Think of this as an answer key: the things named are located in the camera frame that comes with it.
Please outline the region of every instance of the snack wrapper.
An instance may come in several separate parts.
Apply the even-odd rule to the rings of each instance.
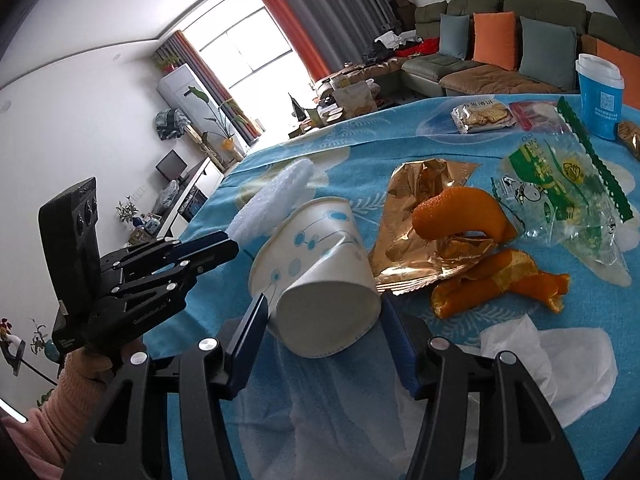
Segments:
[[[378,239],[369,263],[379,292],[403,294],[457,276],[489,255],[490,238],[447,237],[427,242],[412,227],[415,207],[450,186],[464,186],[478,167],[470,162],[429,159],[406,162],[389,181]]]
[[[640,160],[640,126],[631,121],[623,121],[618,125],[618,138]]]
[[[571,241],[604,265],[618,259],[616,211],[589,155],[573,135],[529,134],[502,160],[494,196],[522,235],[544,246]]]
[[[516,123],[511,111],[495,99],[456,106],[451,112],[451,117],[461,134],[499,130]]]

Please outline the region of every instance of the blue pillow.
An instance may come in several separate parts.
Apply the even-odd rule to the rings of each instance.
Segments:
[[[568,92],[575,89],[574,27],[521,17],[522,63],[519,72]]]
[[[440,53],[465,59],[469,50],[469,16],[440,15]]]

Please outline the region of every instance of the paper cup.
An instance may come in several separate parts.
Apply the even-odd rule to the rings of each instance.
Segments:
[[[269,301],[270,332],[302,357],[347,348],[380,315],[367,251],[341,198],[294,211],[256,256],[249,289]]]

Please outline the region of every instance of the gray curtain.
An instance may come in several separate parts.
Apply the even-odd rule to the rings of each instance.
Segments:
[[[360,62],[373,40],[396,25],[391,0],[286,0],[334,72]]]

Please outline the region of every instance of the gold foil wrapper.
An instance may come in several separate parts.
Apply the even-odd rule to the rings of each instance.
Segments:
[[[478,164],[430,158],[397,168],[386,192],[378,239],[369,263],[379,292],[403,294],[469,270],[497,246],[490,238],[452,236],[427,242],[411,213],[450,186],[464,186]]]
[[[618,125],[618,137],[631,154],[640,160],[640,126],[631,121],[623,121]]]

